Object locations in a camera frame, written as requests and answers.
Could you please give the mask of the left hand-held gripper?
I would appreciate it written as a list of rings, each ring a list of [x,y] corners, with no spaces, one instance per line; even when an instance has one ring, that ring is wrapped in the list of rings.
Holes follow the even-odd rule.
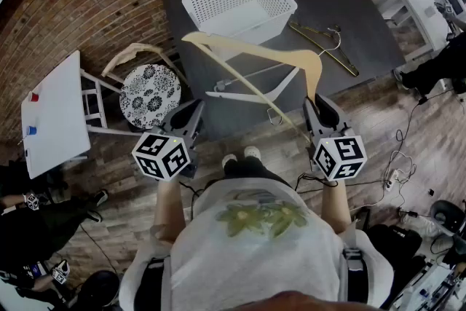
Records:
[[[193,178],[197,171],[194,141],[200,132],[203,100],[192,100],[168,112],[150,133],[144,133],[131,154],[142,174],[158,181]]]

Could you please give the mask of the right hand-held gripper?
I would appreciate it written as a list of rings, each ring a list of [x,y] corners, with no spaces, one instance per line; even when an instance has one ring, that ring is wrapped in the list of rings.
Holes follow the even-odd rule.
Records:
[[[361,136],[346,125],[346,114],[331,99],[317,94],[315,103],[317,107],[309,97],[304,99],[304,116],[312,138],[308,148],[311,166],[328,181],[355,178],[366,163]]]

